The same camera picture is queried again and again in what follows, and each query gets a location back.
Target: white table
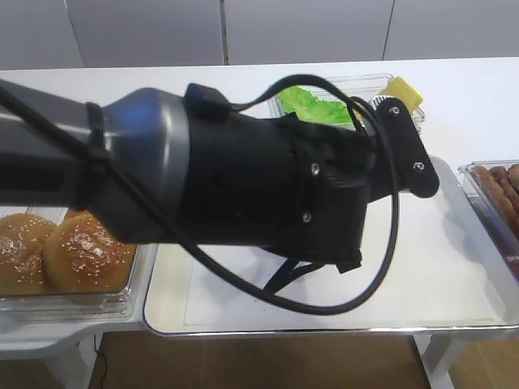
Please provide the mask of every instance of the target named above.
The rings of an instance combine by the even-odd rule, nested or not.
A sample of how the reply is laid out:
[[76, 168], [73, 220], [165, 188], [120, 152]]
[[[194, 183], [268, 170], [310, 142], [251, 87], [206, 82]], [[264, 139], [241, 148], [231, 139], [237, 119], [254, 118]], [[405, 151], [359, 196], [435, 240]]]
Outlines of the white table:
[[[472, 160], [517, 158], [519, 134], [513, 128], [509, 129], [513, 122], [506, 117], [516, 110], [514, 97], [519, 90], [517, 68], [519, 58], [481, 58], [273, 66], [3, 71], [0, 72], [0, 78], [71, 99], [91, 100], [106, 105], [142, 87], [183, 94], [190, 82], [196, 82], [218, 88], [230, 101], [245, 102], [258, 96], [280, 77], [293, 73], [311, 73], [325, 77], [391, 73], [403, 76], [425, 97], [422, 108], [427, 118], [422, 125], [422, 141], [429, 153], [442, 158], [452, 169], [456, 169], [458, 165]], [[266, 104], [254, 107], [248, 114], [256, 117], [270, 116]], [[171, 247], [163, 246], [161, 250], [167, 253]], [[189, 267], [190, 264], [186, 262], [183, 266]], [[169, 297], [172, 301], [181, 301], [185, 299], [185, 293], [189, 293], [189, 288], [186, 288], [188, 281], [180, 277], [175, 281], [176, 294]], [[142, 289], [135, 299], [137, 306], [142, 305], [146, 288], [147, 280], [143, 280]], [[0, 337], [1, 355], [46, 357], [61, 349], [65, 350], [62, 352], [63, 358], [67, 347], [96, 332], [141, 328], [141, 314], [137, 309], [130, 318], [104, 323], [70, 322], [60, 323], [59, 326], [31, 324], [23, 329], [14, 329], [11, 335], [17, 336]], [[509, 331], [500, 328], [493, 333], [500, 337], [510, 336], [515, 330], [514, 326], [509, 328]], [[229, 330], [235, 330], [232, 323]], [[430, 344], [428, 338], [417, 338], [434, 387], [449, 387], [442, 386], [449, 385], [446, 375], [449, 364], [460, 355], [464, 342], [477, 339], [478, 333], [480, 332], [460, 333], [464, 340], [436, 335], [435, 341]], [[489, 336], [488, 331], [485, 331], [485, 336]], [[66, 374], [62, 375], [62, 379], [68, 379]], [[70, 387], [80, 387], [77, 386], [80, 384], [84, 383], [68, 383]]]

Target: clear plastic tray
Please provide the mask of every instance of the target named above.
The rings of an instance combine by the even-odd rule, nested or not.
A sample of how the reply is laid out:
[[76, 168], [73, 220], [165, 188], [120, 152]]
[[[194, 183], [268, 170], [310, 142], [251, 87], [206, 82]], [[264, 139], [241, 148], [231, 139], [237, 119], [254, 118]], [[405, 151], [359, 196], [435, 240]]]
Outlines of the clear plastic tray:
[[519, 280], [519, 239], [509, 228], [508, 223], [502, 217], [492, 199], [479, 185], [474, 175], [474, 167], [483, 166], [486, 169], [491, 169], [496, 166], [503, 166], [508, 169], [510, 166], [518, 163], [519, 160], [480, 161], [459, 168], [459, 171], [463, 174], [462, 185], [464, 192], [517, 280]]
[[[393, 81], [395, 77], [388, 73], [381, 73], [377, 75], [358, 75], [350, 77], [332, 77], [327, 80], [338, 87], [341, 92], [347, 96], [358, 96], [366, 101], [382, 92], [388, 84]], [[302, 87], [310, 91], [314, 96], [321, 100], [338, 101], [335, 96], [328, 92], [315, 87]], [[273, 117], [279, 118], [285, 114], [283, 106], [277, 97], [273, 97], [268, 101], [268, 106]], [[413, 113], [413, 122], [418, 132], [421, 130], [421, 125], [425, 121], [425, 113], [417, 108]], [[336, 123], [336, 126], [352, 126], [350, 123]]]
[[[0, 207], [0, 217], [13, 213], [31, 213], [60, 224], [66, 208]], [[0, 316], [18, 320], [54, 320], [68, 318], [126, 317], [134, 307], [132, 292], [140, 280], [144, 261], [153, 260], [157, 245], [137, 246], [126, 286], [117, 293], [68, 293], [0, 297]]]

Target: white countertop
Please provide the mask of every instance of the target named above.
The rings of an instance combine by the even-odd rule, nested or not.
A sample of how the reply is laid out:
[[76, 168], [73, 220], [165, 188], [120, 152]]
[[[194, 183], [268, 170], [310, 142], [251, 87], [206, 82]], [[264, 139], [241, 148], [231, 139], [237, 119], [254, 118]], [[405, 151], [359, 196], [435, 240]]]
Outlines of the white countertop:
[[[519, 58], [480, 58], [267, 66], [2, 71], [0, 78], [71, 99], [106, 105], [136, 88], [143, 87], [183, 94], [189, 83], [201, 83], [218, 88], [232, 102], [247, 102], [279, 78], [294, 73], [324, 77], [391, 73], [404, 77], [424, 96], [422, 109], [426, 114], [426, 121], [422, 124], [422, 141], [430, 154], [442, 158], [455, 169], [458, 165], [473, 160], [518, 157], [519, 133], [513, 128], [515, 123], [507, 120], [508, 114], [514, 114], [517, 110], [517, 69]], [[270, 116], [266, 104], [256, 106], [247, 113], [258, 118]], [[171, 249], [170, 246], [161, 247], [162, 253], [166, 254]], [[191, 274], [192, 264], [185, 263], [182, 266], [187, 274]], [[165, 281], [174, 282], [174, 275]], [[182, 282], [186, 281], [176, 281], [178, 287], [173, 289], [174, 293], [185, 293]], [[179, 295], [170, 297], [172, 302], [181, 298]], [[180, 317], [182, 312], [178, 312], [178, 315], [178, 323], [183, 325], [183, 317]], [[178, 329], [178, 325], [175, 324], [172, 328]], [[56, 335], [59, 333], [62, 331], [57, 328]]]

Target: robotic arm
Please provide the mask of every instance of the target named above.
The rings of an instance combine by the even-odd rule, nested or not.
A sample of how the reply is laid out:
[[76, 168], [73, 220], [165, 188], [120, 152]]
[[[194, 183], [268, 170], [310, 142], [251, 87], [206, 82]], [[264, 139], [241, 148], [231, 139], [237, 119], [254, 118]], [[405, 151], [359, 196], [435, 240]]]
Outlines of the robotic arm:
[[[351, 131], [239, 113], [296, 84], [328, 90], [364, 124], [354, 119]], [[177, 242], [242, 291], [298, 312], [337, 314], [368, 299], [396, 244], [397, 192], [426, 198], [438, 187], [401, 101], [369, 105], [315, 76], [282, 79], [249, 105], [191, 84], [184, 97], [145, 88], [103, 108], [0, 80], [0, 204], [86, 208], [123, 242]], [[325, 264], [359, 267], [367, 204], [388, 195], [388, 252], [367, 291], [336, 307], [274, 294]], [[199, 244], [259, 246], [287, 262], [259, 289]]]

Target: lettuce leaf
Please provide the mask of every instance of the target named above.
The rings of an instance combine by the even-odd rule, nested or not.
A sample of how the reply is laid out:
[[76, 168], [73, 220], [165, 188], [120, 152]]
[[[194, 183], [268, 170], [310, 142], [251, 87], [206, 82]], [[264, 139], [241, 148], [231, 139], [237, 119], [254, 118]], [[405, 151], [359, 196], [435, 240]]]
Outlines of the lettuce leaf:
[[312, 95], [306, 89], [291, 87], [277, 95], [283, 110], [295, 112], [300, 120], [324, 124], [350, 123], [346, 106], [339, 101], [326, 101]]

